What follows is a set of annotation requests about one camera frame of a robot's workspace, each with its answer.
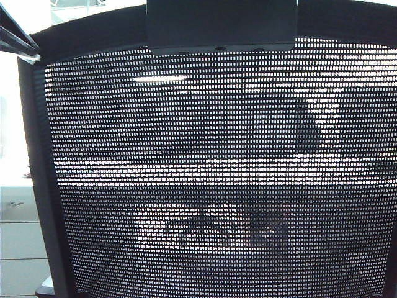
black mesh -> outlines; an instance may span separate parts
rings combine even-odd
[[[307,38],[291,52],[139,48],[48,66],[78,287],[103,298],[381,294],[396,80],[396,50]]]

chair frame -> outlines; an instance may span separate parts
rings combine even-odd
[[[78,293],[73,273],[53,155],[46,149],[51,148],[49,121],[48,117],[38,118],[39,111],[43,115],[42,111],[46,110],[44,70],[51,63],[77,56],[146,45],[145,15],[145,6],[137,6],[51,27],[32,35],[40,47],[42,59],[34,65],[19,60],[20,91],[33,188],[57,298],[76,298],[82,294]],[[103,30],[91,31],[91,28],[99,25]],[[352,0],[300,0],[298,36],[397,48],[397,7]],[[395,224],[384,298],[397,297],[396,284]]]

white wall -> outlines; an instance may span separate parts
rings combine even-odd
[[[1,4],[29,34],[51,26],[49,0],[1,0]],[[29,162],[20,106],[17,57],[0,52],[0,65],[1,184],[4,180],[19,178],[28,170]]]

white cabinet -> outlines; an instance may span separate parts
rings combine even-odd
[[[0,187],[0,298],[33,298],[50,275],[31,186]]]

chair armrest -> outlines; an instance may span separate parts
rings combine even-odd
[[[55,298],[54,285],[52,278],[49,276],[42,284],[36,289],[36,296],[38,298]]]

